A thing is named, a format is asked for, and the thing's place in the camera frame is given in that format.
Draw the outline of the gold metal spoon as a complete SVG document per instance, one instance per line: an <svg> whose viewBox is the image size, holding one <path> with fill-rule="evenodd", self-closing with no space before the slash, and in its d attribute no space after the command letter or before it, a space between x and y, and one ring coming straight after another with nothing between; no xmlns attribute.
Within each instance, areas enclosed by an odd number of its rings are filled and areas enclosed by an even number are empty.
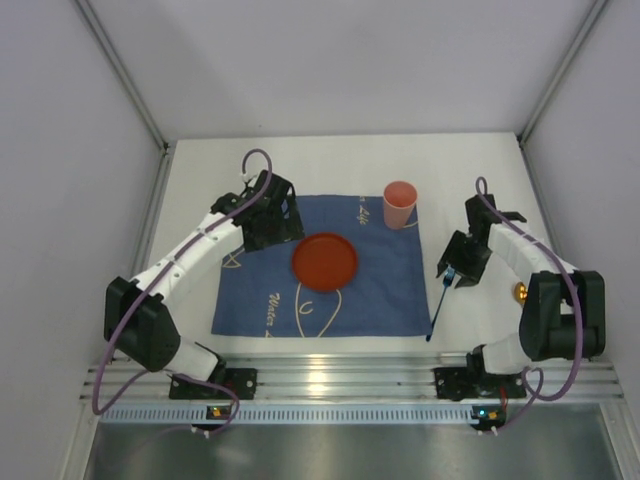
<svg viewBox="0 0 640 480"><path fill-rule="evenodd" d="M513 293L514 300L518 304L523 305L526 302L526 299L528 296L528 290L524 283L522 282L516 283L513 287L512 293Z"/></svg>

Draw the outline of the orange plastic plate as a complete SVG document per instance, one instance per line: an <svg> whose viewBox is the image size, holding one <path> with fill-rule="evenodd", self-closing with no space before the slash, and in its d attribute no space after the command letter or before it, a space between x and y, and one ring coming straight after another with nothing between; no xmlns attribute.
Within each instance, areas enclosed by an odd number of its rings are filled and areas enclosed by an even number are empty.
<svg viewBox="0 0 640 480"><path fill-rule="evenodd" d="M340 290L358 269L355 247L343 236L322 232L306 237L294 248L291 267L298 282L308 289L327 293Z"/></svg>

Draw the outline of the pink plastic cup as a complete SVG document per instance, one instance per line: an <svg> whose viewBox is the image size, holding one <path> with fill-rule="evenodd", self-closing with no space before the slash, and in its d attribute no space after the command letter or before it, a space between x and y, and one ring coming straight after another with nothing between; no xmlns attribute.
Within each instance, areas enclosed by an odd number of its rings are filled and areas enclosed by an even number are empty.
<svg viewBox="0 0 640 480"><path fill-rule="evenodd" d="M416 188L406 181L393 181L383 192L383 217L385 225L393 230L405 227L417 202Z"/></svg>

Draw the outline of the blue cloth placemat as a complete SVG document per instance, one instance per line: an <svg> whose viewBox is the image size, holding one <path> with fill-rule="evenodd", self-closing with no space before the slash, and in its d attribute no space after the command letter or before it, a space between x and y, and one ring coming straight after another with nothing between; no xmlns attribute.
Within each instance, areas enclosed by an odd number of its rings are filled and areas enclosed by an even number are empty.
<svg viewBox="0 0 640 480"><path fill-rule="evenodd" d="M374 196L300 196L307 235L333 233L355 248L354 278L330 293L295 277L295 243L237 250L222 262L211 332L260 338L426 336L431 320L418 219L389 229Z"/></svg>

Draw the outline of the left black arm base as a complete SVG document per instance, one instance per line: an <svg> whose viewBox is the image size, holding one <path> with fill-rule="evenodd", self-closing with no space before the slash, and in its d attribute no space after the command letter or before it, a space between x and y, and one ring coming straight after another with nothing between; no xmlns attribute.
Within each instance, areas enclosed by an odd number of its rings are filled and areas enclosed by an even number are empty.
<svg viewBox="0 0 640 480"><path fill-rule="evenodd" d="M240 400L253 400L257 388L258 371L255 368L227 368L215 383L232 391ZM171 377L171 400L228 399L224 391L211 389L176 376Z"/></svg>

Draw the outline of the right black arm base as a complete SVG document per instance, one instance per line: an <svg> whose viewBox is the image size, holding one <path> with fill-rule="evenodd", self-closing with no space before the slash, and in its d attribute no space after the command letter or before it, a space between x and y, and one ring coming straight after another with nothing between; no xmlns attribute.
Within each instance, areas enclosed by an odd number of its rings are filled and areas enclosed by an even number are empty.
<svg viewBox="0 0 640 480"><path fill-rule="evenodd" d="M526 391L518 375L473 373L466 367L440 367L433 370L436 396L460 402L467 399L522 399Z"/></svg>

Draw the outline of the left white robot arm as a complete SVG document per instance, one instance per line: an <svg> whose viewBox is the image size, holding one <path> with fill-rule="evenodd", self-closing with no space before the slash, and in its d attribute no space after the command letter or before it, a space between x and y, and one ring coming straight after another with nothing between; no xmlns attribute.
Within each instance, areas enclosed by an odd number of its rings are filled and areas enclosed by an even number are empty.
<svg viewBox="0 0 640 480"><path fill-rule="evenodd" d="M106 290L104 338L149 372L167 371L219 383L225 360L184 337L172 317L188 293L231 253L250 253L300 240L304 229L288 180L262 171L240 194L220 197L201 223L172 251Z"/></svg>

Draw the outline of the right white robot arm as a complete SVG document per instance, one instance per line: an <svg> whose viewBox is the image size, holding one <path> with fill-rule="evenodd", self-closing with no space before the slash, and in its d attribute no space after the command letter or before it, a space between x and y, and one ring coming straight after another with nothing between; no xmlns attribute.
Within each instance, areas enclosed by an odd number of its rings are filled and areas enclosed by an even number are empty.
<svg viewBox="0 0 640 480"><path fill-rule="evenodd" d="M573 386L581 360L604 351L604 279L561 260L532 235L520 213L499 210L493 195L478 193L466 201L465 209L467 231L453 233L437 264L444 287L478 285L490 257L497 256L524 285L526 297L516 331L476 346L460 369L438 373L438 395L460 401L496 398L506 390L517 398L557 401ZM559 390L546 394L526 376L537 363L550 359L572 365Z"/></svg>

